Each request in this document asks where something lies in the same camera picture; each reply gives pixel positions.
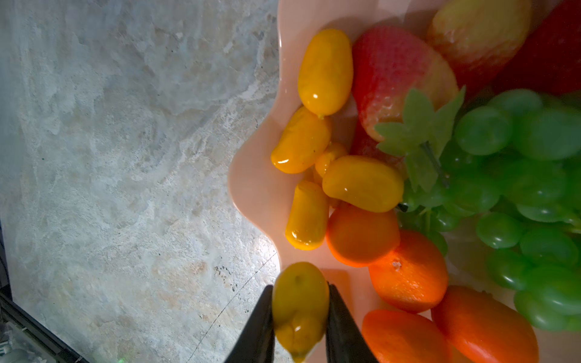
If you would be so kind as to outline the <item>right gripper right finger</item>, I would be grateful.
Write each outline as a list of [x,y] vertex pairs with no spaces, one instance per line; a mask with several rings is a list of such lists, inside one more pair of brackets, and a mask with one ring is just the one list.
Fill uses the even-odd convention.
[[329,284],[330,305],[325,333],[328,363],[378,363],[369,349],[339,290]]

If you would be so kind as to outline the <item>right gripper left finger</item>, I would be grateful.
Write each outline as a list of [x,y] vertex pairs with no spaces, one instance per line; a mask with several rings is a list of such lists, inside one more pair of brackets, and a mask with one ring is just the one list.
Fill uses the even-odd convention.
[[272,318],[273,286],[267,285],[225,363],[273,363],[275,333]]

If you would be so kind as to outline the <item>yellow kumquat pair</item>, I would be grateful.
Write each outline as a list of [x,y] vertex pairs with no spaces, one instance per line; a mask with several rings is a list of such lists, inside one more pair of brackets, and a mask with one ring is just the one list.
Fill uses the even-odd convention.
[[385,213],[403,200],[404,181],[392,166],[348,155],[329,166],[322,189],[330,197],[372,213]]
[[279,274],[272,292],[273,325],[293,361],[305,361],[325,335],[329,306],[328,282],[312,263],[294,263]]

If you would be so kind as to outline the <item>pink scalloped fruit bowl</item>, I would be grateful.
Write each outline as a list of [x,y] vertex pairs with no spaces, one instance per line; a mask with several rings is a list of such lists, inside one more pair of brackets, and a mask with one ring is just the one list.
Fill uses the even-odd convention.
[[[297,79],[310,40],[320,30],[344,31],[354,42],[375,24],[390,24],[424,37],[434,14],[447,1],[278,1],[279,84],[275,102],[265,120],[239,149],[228,171],[228,190],[240,213],[253,223],[277,249],[280,266],[307,261],[322,270],[337,286],[358,327],[372,310],[397,310],[375,292],[368,269],[346,266],[336,260],[325,243],[313,251],[295,249],[284,235],[298,182],[304,174],[277,170],[270,155],[294,112],[302,105]],[[331,116],[333,141],[350,145],[356,128],[353,98]],[[446,257],[450,282],[493,295],[514,308],[514,291],[496,285],[487,275],[486,259],[493,251],[479,242],[474,220],[449,233]],[[534,328],[540,362],[580,362],[580,332],[543,331]]]

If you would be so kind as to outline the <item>yellow kumquat cluster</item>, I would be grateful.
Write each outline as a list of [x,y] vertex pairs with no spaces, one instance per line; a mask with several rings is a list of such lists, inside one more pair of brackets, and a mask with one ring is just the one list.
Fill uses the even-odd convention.
[[314,174],[316,178],[322,179],[329,166],[338,158],[348,155],[348,151],[344,145],[339,142],[330,142],[323,154],[316,160],[314,164]]
[[279,143],[271,153],[272,164],[287,174],[309,169],[331,141],[332,122],[300,107],[284,128]]
[[329,199],[322,187],[301,181],[294,190],[285,237],[298,250],[314,250],[325,240],[329,219]]

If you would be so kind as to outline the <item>yellow kumquat cluster top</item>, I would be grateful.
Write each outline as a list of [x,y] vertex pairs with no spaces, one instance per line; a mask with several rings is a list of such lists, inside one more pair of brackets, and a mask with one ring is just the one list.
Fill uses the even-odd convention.
[[332,122],[300,107],[284,128],[279,143],[271,153],[272,164],[287,174],[309,169],[331,141]]

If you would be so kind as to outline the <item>green grape bunch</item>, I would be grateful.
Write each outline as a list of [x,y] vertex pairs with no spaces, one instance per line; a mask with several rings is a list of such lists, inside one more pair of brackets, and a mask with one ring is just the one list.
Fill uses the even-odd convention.
[[461,113],[445,181],[405,189],[400,225],[441,250],[471,234],[489,279],[535,328],[580,330],[580,95],[512,89]]

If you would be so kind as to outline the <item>lone yellow kumquat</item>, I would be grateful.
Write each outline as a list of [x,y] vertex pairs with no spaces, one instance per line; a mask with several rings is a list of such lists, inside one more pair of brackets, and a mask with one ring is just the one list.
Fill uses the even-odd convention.
[[307,46],[298,76],[303,105],[317,116],[331,116],[346,104],[352,84],[350,39],[336,29],[317,33]]

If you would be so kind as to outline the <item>strawberry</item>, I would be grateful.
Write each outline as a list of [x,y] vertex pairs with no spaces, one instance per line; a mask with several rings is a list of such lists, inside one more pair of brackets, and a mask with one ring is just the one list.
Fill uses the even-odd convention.
[[555,7],[492,83],[495,93],[511,89],[551,95],[580,90],[580,0]]
[[392,26],[365,31],[352,47],[353,87],[359,122],[376,142],[378,123],[402,121],[410,89],[422,91],[434,109],[459,92],[455,74],[435,49],[414,34]]
[[370,157],[379,160],[397,169],[403,168],[403,159],[385,154],[377,148],[378,142],[372,139],[364,130],[361,123],[356,123],[353,141],[350,147],[350,155]]
[[528,0],[453,0],[434,15],[427,43],[451,66],[458,86],[476,94],[522,47],[530,30]]

